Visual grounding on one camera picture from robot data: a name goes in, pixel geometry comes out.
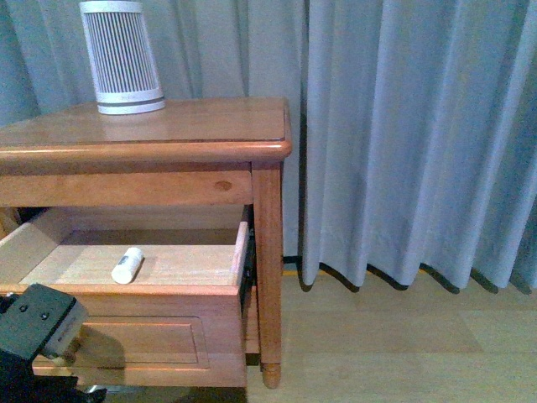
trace white air purifier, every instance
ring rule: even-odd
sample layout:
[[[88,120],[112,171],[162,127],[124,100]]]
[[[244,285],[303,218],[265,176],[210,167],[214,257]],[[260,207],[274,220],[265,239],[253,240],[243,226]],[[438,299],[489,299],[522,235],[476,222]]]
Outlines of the white air purifier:
[[[106,115],[164,107],[142,4],[80,3],[97,107]]]

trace open drawer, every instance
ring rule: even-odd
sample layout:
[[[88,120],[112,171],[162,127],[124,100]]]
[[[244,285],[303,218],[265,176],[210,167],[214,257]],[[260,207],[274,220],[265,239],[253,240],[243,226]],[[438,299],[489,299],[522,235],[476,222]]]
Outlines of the open drawer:
[[[25,223],[0,241],[0,292],[49,285],[90,314],[76,361],[57,367],[37,358],[36,374],[73,374],[81,384],[244,386],[248,232],[248,207],[240,206],[62,207]],[[118,285],[111,272],[131,246],[144,260],[131,284]]]

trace wooden floor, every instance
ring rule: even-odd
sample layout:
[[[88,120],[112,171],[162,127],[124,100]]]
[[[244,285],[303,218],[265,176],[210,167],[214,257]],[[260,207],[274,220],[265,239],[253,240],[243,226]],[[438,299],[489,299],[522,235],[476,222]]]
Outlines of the wooden floor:
[[[536,402],[537,291],[453,295],[420,273],[406,291],[375,275],[352,293],[329,275],[310,292],[284,277],[278,390],[147,388],[107,402]]]

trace light blue curtain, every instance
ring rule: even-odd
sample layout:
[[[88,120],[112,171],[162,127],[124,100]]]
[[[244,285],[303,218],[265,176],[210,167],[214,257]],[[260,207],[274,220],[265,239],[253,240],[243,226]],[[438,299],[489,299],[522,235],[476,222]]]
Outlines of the light blue curtain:
[[[537,285],[536,44],[535,1],[311,1],[306,284]]]
[[[284,96],[284,253],[537,285],[535,0],[144,0],[167,98]],[[0,124],[94,99],[77,0],[0,0]]]

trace drawer front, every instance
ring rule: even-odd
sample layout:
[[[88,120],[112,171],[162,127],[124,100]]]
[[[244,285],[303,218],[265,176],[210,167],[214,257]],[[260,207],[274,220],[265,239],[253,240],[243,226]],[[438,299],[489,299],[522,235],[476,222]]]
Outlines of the drawer front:
[[[239,294],[76,296],[90,315],[70,367],[37,358],[39,375],[72,374],[81,385],[246,385]],[[151,317],[151,314],[169,317]]]
[[[75,368],[208,367],[198,317],[93,317],[82,327],[79,342],[71,365]],[[36,362],[46,363],[46,359]]]
[[[249,170],[0,175],[0,206],[251,204]]]

